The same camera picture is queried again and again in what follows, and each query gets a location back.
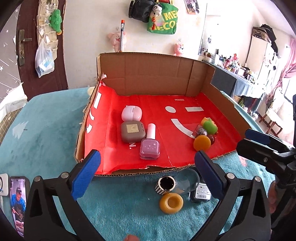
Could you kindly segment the person's right hand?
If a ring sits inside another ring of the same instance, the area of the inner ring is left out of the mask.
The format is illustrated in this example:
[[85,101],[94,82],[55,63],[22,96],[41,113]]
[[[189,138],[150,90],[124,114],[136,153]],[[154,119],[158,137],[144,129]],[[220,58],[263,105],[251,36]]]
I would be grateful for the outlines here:
[[272,181],[272,183],[270,184],[267,198],[269,204],[269,211],[271,214],[275,212],[276,207],[282,199],[282,196],[285,193],[285,191],[286,189],[281,189],[278,187],[276,181]]

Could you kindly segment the person's left hand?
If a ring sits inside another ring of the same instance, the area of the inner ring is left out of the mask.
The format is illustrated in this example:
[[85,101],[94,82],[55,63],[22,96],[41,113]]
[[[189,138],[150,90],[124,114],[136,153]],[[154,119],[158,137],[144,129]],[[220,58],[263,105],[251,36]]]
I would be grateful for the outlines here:
[[140,239],[135,235],[127,235],[124,241],[140,241]]

